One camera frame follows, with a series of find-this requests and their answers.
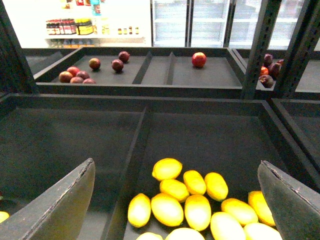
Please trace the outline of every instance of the glass refrigerator door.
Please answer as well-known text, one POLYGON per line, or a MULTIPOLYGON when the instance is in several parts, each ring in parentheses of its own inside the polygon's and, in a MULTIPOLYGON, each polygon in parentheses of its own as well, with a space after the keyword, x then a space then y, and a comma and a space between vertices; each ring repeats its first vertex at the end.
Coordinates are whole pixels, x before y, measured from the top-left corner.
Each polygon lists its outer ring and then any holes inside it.
POLYGON ((195 0, 191 46, 222 48, 230 0, 195 0))
MULTIPOLYGON (((261 0, 237 0, 230 48, 250 49, 254 39, 261 0)), ((282 0, 269 49, 288 48, 304 0, 282 0)))
POLYGON ((187 0, 152 0, 153 45, 184 47, 187 0))

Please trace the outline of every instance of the produce display bin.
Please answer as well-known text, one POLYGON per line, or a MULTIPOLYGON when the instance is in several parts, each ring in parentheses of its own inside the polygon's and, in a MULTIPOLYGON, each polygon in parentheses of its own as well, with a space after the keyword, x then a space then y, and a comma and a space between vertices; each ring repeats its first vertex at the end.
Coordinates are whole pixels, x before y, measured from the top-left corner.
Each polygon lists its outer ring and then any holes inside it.
POLYGON ((57 48, 23 48, 23 54, 29 64, 32 74, 35 75, 41 70, 59 61, 63 57, 72 53, 75 49, 57 48))
MULTIPOLYGON (((96 180, 78 239, 134 240, 173 230, 152 216, 141 229, 127 220, 132 197, 159 193, 151 173, 176 158, 182 174, 218 172, 229 197, 259 190, 269 161, 320 192, 320 176, 266 101, 93 95, 10 94, 0 102, 4 211, 14 213, 87 158, 96 180)), ((220 204, 210 200, 212 211, 220 204)), ((212 240, 209 230, 202 232, 212 240)))
MULTIPOLYGON (((238 57, 244 68, 247 68, 250 50, 248 49, 232 49, 233 53, 238 57)), ((275 60, 284 59, 286 55, 285 50, 268 50, 267 53, 272 54, 275 60)), ((303 99, 319 99, 320 94, 320 81, 318 75, 320 74, 320 51, 314 51, 310 56, 310 61, 306 66, 306 69, 302 75, 302 78, 295 91, 295 98, 303 99)), ((258 88, 265 93, 264 95, 270 96, 275 88, 273 84, 272 88, 265 88, 261 82, 258 81, 258 88)))
POLYGON ((243 78, 244 67, 229 48, 83 47, 35 80, 44 94, 240 98, 243 78), (119 74, 111 62, 121 51, 130 59, 119 74), (191 62, 196 52, 207 56, 201 69, 191 62), (89 67, 91 58, 100 59, 100 70, 89 67), (97 84, 60 83, 59 74, 70 66, 87 71, 97 84))
POLYGON ((272 99, 275 112, 320 173, 320 101, 272 99))

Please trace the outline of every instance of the red apple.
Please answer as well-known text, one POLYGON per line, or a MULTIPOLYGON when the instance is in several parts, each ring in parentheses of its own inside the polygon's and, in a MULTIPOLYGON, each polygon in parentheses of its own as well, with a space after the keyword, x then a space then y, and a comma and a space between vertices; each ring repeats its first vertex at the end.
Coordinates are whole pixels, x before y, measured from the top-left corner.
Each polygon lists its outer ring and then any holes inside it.
POLYGON ((96 81, 91 78, 87 78, 83 81, 83 84, 96 84, 96 81))
POLYGON ((71 78, 71 80, 70 80, 71 84, 82 84, 83 82, 84 82, 84 79, 79 76, 75 76, 75 77, 71 78))
POLYGON ((71 73, 72 76, 75 77, 77 75, 77 73, 80 72, 80 69, 77 68, 76 66, 71 66, 66 71, 71 73))
POLYGON ((127 51, 121 51, 118 57, 123 63, 126 64, 130 58, 130 54, 127 51))
POLYGON ((91 58, 89 61, 89 67, 93 70, 98 70, 101 66, 101 62, 98 58, 91 58))
POLYGON ((124 68, 124 63, 119 60, 113 60, 111 63, 111 67, 113 68, 113 70, 115 70, 117 73, 120 73, 122 71, 122 69, 124 68))
POLYGON ((68 72, 68 71, 63 71, 59 74, 59 80, 61 83, 70 83, 70 80, 73 78, 74 76, 68 72))
POLYGON ((76 74, 76 77, 80 77, 82 78, 83 80, 86 80, 86 79, 89 79, 90 76, 89 74, 86 72, 86 71, 80 71, 76 74))
POLYGON ((207 57, 203 52, 196 52, 192 56, 192 64, 197 68, 203 68, 206 64, 207 57))

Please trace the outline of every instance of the white wall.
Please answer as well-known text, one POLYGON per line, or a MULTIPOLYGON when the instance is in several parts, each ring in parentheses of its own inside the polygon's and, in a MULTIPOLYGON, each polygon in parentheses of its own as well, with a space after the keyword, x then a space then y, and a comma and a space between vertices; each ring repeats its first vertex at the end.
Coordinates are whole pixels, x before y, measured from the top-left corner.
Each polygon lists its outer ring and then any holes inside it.
MULTIPOLYGON (((102 46, 151 46, 150 0, 105 0, 101 5, 103 17, 111 24, 139 25, 140 40, 99 39, 102 46)), ((60 0, 3 0, 14 31, 23 48, 48 48, 46 20, 57 18, 92 17, 90 7, 78 6, 63 10, 60 0)))

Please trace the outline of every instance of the lemon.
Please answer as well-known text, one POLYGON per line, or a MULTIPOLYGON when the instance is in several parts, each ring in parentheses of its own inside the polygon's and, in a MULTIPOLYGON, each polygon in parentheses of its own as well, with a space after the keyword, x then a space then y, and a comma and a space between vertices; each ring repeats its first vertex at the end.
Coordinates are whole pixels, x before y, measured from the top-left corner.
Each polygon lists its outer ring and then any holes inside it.
POLYGON ((176 179, 182 170, 182 163, 174 158, 164 158, 159 160, 154 166, 152 177, 158 181, 164 179, 176 179))
POLYGON ((224 178, 216 172, 210 172, 204 177, 206 192, 213 200, 222 202, 228 195, 228 186, 224 178))
POLYGON ((227 212, 220 211, 212 215, 210 230, 214 240, 246 240, 240 223, 227 212))
POLYGON ((5 212, 5 211, 0 211, 0 223, 2 223, 3 221, 5 221, 6 219, 8 219, 10 217, 9 213, 5 212))
POLYGON ((235 198, 224 200, 221 203, 221 210, 231 214, 242 226, 258 222, 255 210, 249 204, 235 198))
POLYGON ((136 228, 146 225, 151 215, 150 199, 143 193, 135 196, 128 208, 128 221, 136 228))
POLYGON ((192 229, 205 230, 211 219, 211 207, 208 199, 200 194, 189 196, 184 204, 184 215, 192 229))
POLYGON ((270 227, 274 227, 276 225, 262 191, 249 192, 248 203, 258 215, 261 223, 270 227))
POLYGON ((250 223, 244 228, 246 240, 282 240, 280 233, 263 223, 250 223))
POLYGON ((152 232, 145 232, 141 234, 136 240, 163 240, 163 238, 158 234, 152 232))
POLYGON ((195 170, 186 171, 183 174, 183 181, 191 194, 203 195, 206 193, 206 183, 203 177, 195 170))
POLYGON ((151 199, 151 209, 155 218, 169 227, 177 227, 184 220, 184 210, 177 199, 159 193, 151 199))
POLYGON ((182 227, 173 230, 165 240, 205 240, 205 238, 194 229, 182 227))
POLYGON ((189 197, 186 185, 175 179, 162 180, 160 182, 160 192, 174 197, 179 203, 184 203, 189 197))

